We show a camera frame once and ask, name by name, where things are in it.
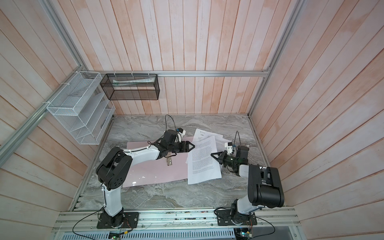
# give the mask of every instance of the wooden wall panel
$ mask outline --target wooden wall panel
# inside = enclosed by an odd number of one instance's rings
[[[252,121],[308,239],[380,239],[384,1],[320,4],[305,6]]]
[[[95,71],[265,69],[296,3],[53,0],[84,62]],[[120,100],[116,113],[247,113],[261,80],[159,78],[159,100]]]
[[[101,9],[93,7],[92,13]],[[113,41],[111,34],[106,37]],[[3,144],[78,65],[39,1],[0,2],[0,42]],[[92,147],[78,144],[51,115],[43,119],[0,169],[2,236],[22,239],[20,233],[28,232],[31,239],[46,238],[93,155]]]

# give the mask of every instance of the gray marble surface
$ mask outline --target gray marble surface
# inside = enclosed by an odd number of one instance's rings
[[[176,127],[193,136],[196,128],[222,134],[225,139],[235,138],[239,131],[242,145],[250,148],[248,160],[251,164],[263,164],[262,155],[253,137],[245,115],[177,115],[172,116]],[[172,120],[167,117],[168,126]],[[111,148],[126,148],[127,142],[147,141],[160,137],[165,129],[164,116],[119,116],[116,117],[107,141],[99,157],[104,159]],[[123,188],[121,202],[125,209],[162,209],[230,206],[235,199],[247,193],[247,179],[222,169],[222,178],[188,185],[187,180],[162,184],[150,184]],[[96,210],[103,205],[100,182],[92,174],[86,190],[81,194],[75,210]]]

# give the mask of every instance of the black mesh basket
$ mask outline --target black mesh basket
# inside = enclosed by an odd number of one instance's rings
[[[156,74],[107,73],[100,83],[109,100],[158,100]]]

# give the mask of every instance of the white wire basket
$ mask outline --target white wire basket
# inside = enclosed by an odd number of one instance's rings
[[[100,73],[78,72],[50,102],[48,111],[53,115],[79,115],[100,82]]]
[[[100,81],[100,73],[79,72],[47,107],[79,144],[98,145],[115,111],[104,93],[94,94]]]

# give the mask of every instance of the pink board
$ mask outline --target pink board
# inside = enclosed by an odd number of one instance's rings
[[[184,141],[192,141],[193,137],[185,137]],[[145,147],[148,143],[128,142],[127,149]],[[172,165],[167,166],[166,158],[145,161],[134,166],[128,171],[128,175],[122,187],[139,186],[154,183],[172,182],[188,178],[187,153],[178,153],[172,157]]]

